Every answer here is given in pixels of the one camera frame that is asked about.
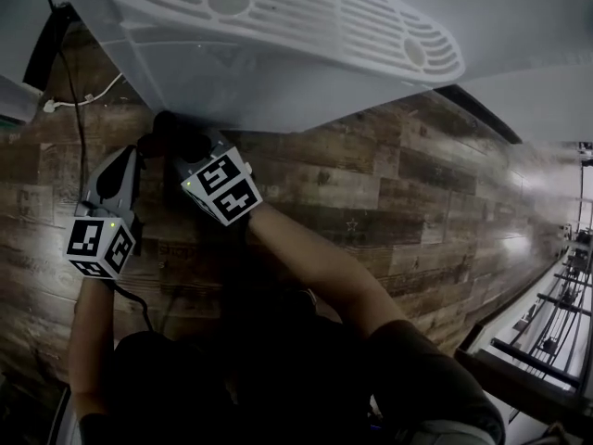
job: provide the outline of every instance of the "white wall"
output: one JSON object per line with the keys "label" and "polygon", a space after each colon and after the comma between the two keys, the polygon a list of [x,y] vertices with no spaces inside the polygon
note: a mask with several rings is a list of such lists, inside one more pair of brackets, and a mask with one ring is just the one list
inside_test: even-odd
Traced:
{"label": "white wall", "polygon": [[504,73],[461,87],[525,141],[585,142],[593,140],[593,64],[586,56],[583,64]]}

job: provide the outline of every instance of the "white cable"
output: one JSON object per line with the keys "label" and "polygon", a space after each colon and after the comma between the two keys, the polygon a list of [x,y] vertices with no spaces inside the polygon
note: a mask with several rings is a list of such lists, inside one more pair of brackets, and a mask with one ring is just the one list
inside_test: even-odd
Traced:
{"label": "white cable", "polygon": [[[120,79],[121,76],[122,76],[122,74],[120,72],[120,74],[118,74],[118,76],[113,81],[111,81],[111,84],[101,94],[99,94],[97,96],[94,96],[92,94],[87,94],[84,97],[85,100],[78,103],[78,107],[86,106],[87,104],[90,104],[91,102],[95,102],[96,100],[103,97],[105,94],[107,94],[109,92],[109,90],[115,85],[115,83]],[[44,112],[49,112],[49,113],[54,112],[56,110],[56,108],[58,108],[59,106],[73,108],[74,104],[71,102],[56,102],[54,99],[49,99],[47,102],[45,102]]]}

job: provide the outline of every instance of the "wood plank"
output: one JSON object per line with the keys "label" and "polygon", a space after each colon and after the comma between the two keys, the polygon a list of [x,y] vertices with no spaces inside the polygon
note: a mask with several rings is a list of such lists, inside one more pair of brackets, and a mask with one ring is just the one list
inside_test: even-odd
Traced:
{"label": "wood plank", "polygon": [[[83,108],[83,126],[88,146],[126,146],[135,144],[144,134],[152,131],[154,114],[149,108],[130,105],[108,106],[89,104]],[[10,143],[8,133],[0,133],[0,146]],[[80,138],[76,116],[71,108],[59,108],[48,114],[40,110],[12,146],[38,146],[39,144],[78,145]]]}
{"label": "wood plank", "polygon": [[364,265],[375,277],[387,277],[392,264],[393,248],[345,246],[346,252]]}
{"label": "wood plank", "polygon": [[382,179],[379,210],[407,216],[412,225],[422,224],[420,242],[437,244],[443,241],[449,193],[414,182]]}
{"label": "wood plank", "polygon": [[196,245],[182,242],[160,241],[158,263],[161,267],[159,280],[162,285],[194,286],[212,289],[222,286],[224,260],[230,262],[235,256],[226,256],[229,249],[224,245]]}
{"label": "wood plank", "polygon": [[53,223],[52,186],[0,183],[0,216],[30,223]]}
{"label": "wood plank", "polygon": [[377,146],[372,173],[396,180],[399,177],[399,148],[392,145]]}
{"label": "wood plank", "polygon": [[49,376],[63,381],[67,377],[69,325],[54,323],[32,312],[2,304],[0,326],[4,345],[21,350],[25,356],[30,353],[33,359],[30,366],[42,366],[38,371],[43,380]]}
{"label": "wood plank", "polygon": [[142,239],[140,246],[140,255],[130,256],[118,284],[133,293],[136,293],[135,289],[158,290],[160,276],[158,241],[145,238]]}
{"label": "wood plank", "polygon": [[421,213],[405,210],[345,210],[292,203],[273,205],[340,246],[380,248],[420,244],[426,225]]}
{"label": "wood plank", "polygon": [[63,299],[9,281],[4,281],[0,285],[0,302],[64,326],[72,324],[76,303],[71,299]]}
{"label": "wood plank", "polygon": [[476,245],[473,242],[396,247],[393,249],[389,275],[422,273],[470,265],[475,250]]}
{"label": "wood plank", "polygon": [[336,130],[331,124],[303,133],[235,132],[226,135],[241,153],[351,172],[373,173],[376,147],[373,140]]}
{"label": "wood plank", "polygon": [[435,128],[413,117],[403,122],[401,146],[468,170],[492,163],[485,153],[466,145],[463,139],[451,138],[440,126]]}
{"label": "wood plank", "polygon": [[[107,155],[117,150],[110,146],[88,146],[86,178]],[[80,188],[80,146],[41,144],[39,160],[40,183],[53,186],[53,224],[64,227],[74,214]]]}
{"label": "wood plank", "polygon": [[245,155],[269,202],[376,210],[380,180],[370,175]]}
{"label": "wood plank", "polygon": [[437,93],[426,92],[398,100],[408,117],[483,153],[490,166],[508,166],[508,144],[474,116]]}
{"label": "wood plank", "polygon": [[475,175],[409,148],[400,149],[399,178],[475,195]]}
{"label": "wood plank", "polygon": [[420,290],[408,288],[395,292],[395,302],[409,318],[423,318],[432,312],[449,312],[446,307],[460,308],[461,304],[472,293],[473,282],[464,282],[456,285],[425,284]]}
{"label": "wood plank", "polygon": [[467,326],[465,325],[464,315],[455,315],[449,318],[444,323],[433,327],[427,334],[429,339],[433,341],[440,349],[448,349],[449,342],[455,337],[455,341],[461,343],[467,334]]}
{"label": "wood plank", "polygon": [[54,368],[44,362],[36,361],[29,345],[23,347],[15,344],[13,341],[3,338],[1,334],[0,369],[8,377],[13,374],[21,374],[38,384],[55,379],[57,376]]}
{"label": "wood plank", "polygon": [[480,224],[478,229],[478,236],[482,239],[528,237],[531,234],[529,218],[513,205],[495,203],[488,217],[488,221]]}
{"label": "wood plank", "polygon": [[0,182],[37,184],[38,165],[38,146],[0,145]]}
{"label": "wood plank", "polygon": [[445,241],[471,241],[478,237],[480,225],[486,221],[484,199],[461,193],[451,193],[445,227]]}
{"label": "wood plank", "polygon": [[510,170],[482,169],[478,172],[475,194],[478,197],[517,203],[521,198],[523,178]]}
{"label": "wood plank", "polygon": [[8,282],[76,300],[82,277],[68,261],[0,247],[0,275]]}
{"label": "wood plank", "polygon": [[399,297],[408,294],[419,294],[432,286],[447,286],[466,282],[469,266],[462,264],[457,267],[437,269],[420,273],[403,273],[379,279],[389,295]]}
{"label": "wood plank", "polygon": [[549,261],[533,259],[531,262],[518,262],[474,279],[471,296],[462,304],[467,313],[467,323],[475,324],[487,316],[504,298],[526,285],[548,265]]}
{"label": "wood plank", "polygon": [[373,140],[376,145],[399,146],[404,113],[397,101],[368,108],[330,122],[333,129]]}
{"label": "wood plank", "polygon": [[61,259],[63,245],[63,229],[0,217],[0,248],[56,260]]}

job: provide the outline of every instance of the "person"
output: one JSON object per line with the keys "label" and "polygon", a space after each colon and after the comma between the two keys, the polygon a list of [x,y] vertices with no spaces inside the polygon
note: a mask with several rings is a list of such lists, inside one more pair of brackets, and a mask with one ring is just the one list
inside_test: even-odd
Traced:
{"label": "person", "polygon": [[[478,383],[358,261],[265,203],[248,228],[342,323],[314,308],[259,316],[237,341],[232,399],[217,360],[194,345],[144,332],[114,350],[113,292],[85,279],[69,345],[85,445],[504,442],[500,414]],[[380,422],[371,419],[371,396]]]}

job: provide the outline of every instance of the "black shirt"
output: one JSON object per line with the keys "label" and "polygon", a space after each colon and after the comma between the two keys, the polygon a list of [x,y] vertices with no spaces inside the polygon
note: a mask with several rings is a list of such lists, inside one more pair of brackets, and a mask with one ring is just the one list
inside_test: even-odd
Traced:
{"label": "black shirt", "polygon": [[[386,324],[365,341],[319,317],[264,326],[269,333],[239,348],[238,406],[202,351],[156,334],[124,338],[112,374],[113,414],[85,416],[83,443],[393,442],[434,420],[504,442],[500,414],[475,379],[409,322]],[[372,438],[371,394],[384,417]]]}

